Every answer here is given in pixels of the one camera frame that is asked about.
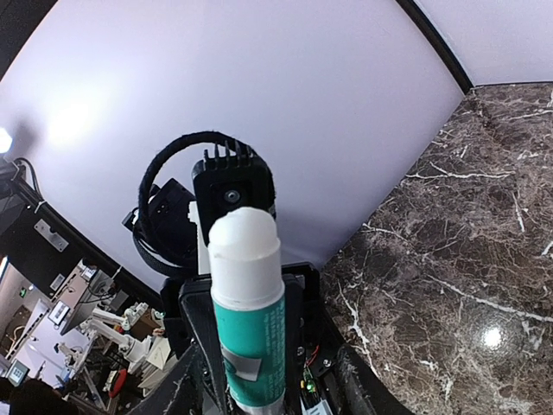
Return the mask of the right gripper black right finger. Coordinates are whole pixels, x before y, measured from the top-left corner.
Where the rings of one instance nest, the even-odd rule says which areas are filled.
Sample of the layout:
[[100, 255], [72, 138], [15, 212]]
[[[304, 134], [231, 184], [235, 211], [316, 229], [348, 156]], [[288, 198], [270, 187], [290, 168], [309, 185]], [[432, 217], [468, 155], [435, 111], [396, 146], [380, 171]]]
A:
[[348, 414], [412, 415], [350, 345], [337, 354], [336, 373]]

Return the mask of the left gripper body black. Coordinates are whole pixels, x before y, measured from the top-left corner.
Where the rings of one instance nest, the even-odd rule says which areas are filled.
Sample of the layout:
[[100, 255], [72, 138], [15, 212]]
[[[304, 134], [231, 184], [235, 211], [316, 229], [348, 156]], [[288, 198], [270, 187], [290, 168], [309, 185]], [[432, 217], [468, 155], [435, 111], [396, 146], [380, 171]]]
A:
[[[283, 267], [283, 274], [286, 271], [318, 271], [310, 263], [298, 263]], [[172, 277], [167, 278], [161, 288], [160, 296], [162, 301], [163, 319], [167, 331], [169, 343], [178, 356], [182, 356], [193, 338], [191, 329], [181, 314], [179, 305], [179, 293], [182, 285], [192, 279], [211, 279], [209, 274], [195, 277]]]

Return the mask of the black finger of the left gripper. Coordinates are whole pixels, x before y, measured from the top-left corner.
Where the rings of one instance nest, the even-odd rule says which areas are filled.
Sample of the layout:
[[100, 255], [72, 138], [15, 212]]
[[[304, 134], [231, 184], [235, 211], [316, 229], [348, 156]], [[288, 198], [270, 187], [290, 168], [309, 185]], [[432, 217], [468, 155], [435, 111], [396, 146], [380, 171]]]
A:
[[286, 271], [285, 286], [285, 374], [288, 389], [306, 383], [307, 368], [317, 376], [322, 356], [321, 277], [318, 271]]

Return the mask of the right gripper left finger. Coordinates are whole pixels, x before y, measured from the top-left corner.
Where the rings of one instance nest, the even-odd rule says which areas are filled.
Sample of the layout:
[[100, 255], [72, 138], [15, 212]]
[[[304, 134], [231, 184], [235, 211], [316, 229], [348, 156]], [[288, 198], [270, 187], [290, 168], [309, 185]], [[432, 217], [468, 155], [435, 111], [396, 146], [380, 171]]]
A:
[[192, 345], [155, 390], [130, 415], [202, 414], [203, 371], [200, 348]]

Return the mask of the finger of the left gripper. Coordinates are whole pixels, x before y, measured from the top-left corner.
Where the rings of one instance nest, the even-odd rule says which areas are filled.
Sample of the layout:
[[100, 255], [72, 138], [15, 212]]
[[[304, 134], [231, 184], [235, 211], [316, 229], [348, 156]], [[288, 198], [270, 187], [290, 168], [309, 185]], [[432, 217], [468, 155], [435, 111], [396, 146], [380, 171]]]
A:
[[216, 402], [226, 402], [226, 371], [211, 297], [211, 279], [186, 281], [179, 293], [181, 314], [198, 343]]

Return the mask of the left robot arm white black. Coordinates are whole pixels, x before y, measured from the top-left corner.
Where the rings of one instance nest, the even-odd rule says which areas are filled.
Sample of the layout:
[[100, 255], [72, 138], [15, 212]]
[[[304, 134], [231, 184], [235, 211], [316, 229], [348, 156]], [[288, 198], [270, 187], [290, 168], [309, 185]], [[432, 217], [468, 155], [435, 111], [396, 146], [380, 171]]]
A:
[[[213, 144], [193, 168], [192, 190], [176, 179], [163, 186], [154, 180], [170, 157], [195, 144]], [[177, 291], [206, 273], [207, 235], [213, 223], [237, 208], [276, 212], [276, 190], [266, 161], [248, 144], [214, 131], [185, 135], [173, 141], [150, 163], [139, 187], [138, 206], [124, 219], [143, 261], [167, 280], [161, 291], [168, 340], [178, 356], [191, 335], [177, 308]]]

